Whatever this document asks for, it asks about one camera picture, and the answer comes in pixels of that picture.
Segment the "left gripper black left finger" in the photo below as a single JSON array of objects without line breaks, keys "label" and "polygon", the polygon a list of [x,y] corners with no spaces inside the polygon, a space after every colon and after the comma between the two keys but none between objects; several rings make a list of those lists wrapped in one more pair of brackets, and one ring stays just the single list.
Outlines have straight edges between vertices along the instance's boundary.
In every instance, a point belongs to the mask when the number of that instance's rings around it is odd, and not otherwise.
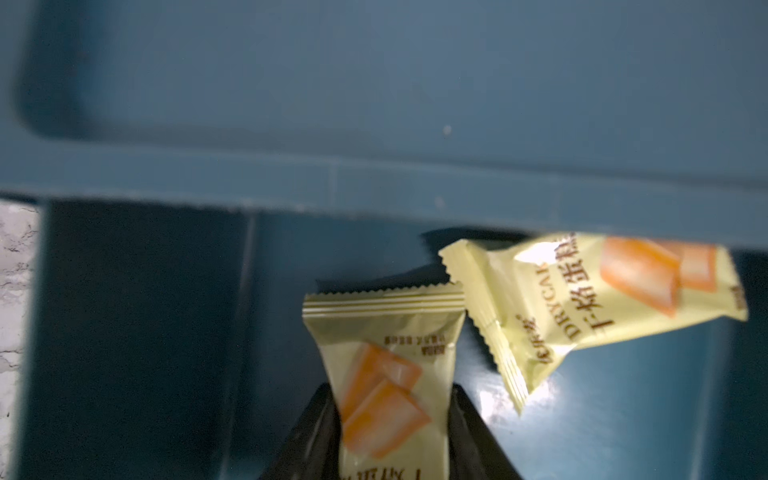
[{"label": "left gripper black left finger", "polygon": [[338,479],[340,436],[332,390],[323,383],[259,479]]}]

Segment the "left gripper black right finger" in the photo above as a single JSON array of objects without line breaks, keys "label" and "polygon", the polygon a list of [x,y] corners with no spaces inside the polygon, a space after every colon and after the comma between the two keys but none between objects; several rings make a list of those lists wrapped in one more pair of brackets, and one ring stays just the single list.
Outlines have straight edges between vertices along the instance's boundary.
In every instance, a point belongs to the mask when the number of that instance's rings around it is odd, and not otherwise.
[{"label": "left gripper black right finger", "polygon": [[521,480],[465,390],[454,383],[448,414],[451,480]]}]

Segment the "dark teal top drawer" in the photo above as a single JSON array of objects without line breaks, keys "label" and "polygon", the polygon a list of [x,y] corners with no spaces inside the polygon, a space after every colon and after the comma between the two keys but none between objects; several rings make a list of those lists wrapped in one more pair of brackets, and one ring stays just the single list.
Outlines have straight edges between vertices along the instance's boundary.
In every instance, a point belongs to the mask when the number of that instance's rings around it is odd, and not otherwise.
[{"label": "dark teal top drawer", "polygon": [[[325,381],[316,291],[442,283],[438,251],[519,233],[55,202],[43,212],[15,479],[256,479]],[[763,479],[767,256],[750,317],[582,350],[517,414],[477,330],[456,380],[492,479]]]}]

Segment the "yellow cookie packet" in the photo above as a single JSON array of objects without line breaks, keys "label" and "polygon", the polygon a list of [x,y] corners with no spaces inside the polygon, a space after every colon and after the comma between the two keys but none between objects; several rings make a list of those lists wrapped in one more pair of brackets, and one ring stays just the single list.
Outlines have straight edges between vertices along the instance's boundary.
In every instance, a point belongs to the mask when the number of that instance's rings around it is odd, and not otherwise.
[{"label": "yellow cookie packet", "polygon": [[342,479],[446,479],[457,284],[312,294],[302,306],[340,418]]},{"label": "yellow cookie packet", "polygon": [[439,255],[516,410],[575,350],[748,317],[732,256],[717,244],[558,232],[517,244],[461,239]]}]

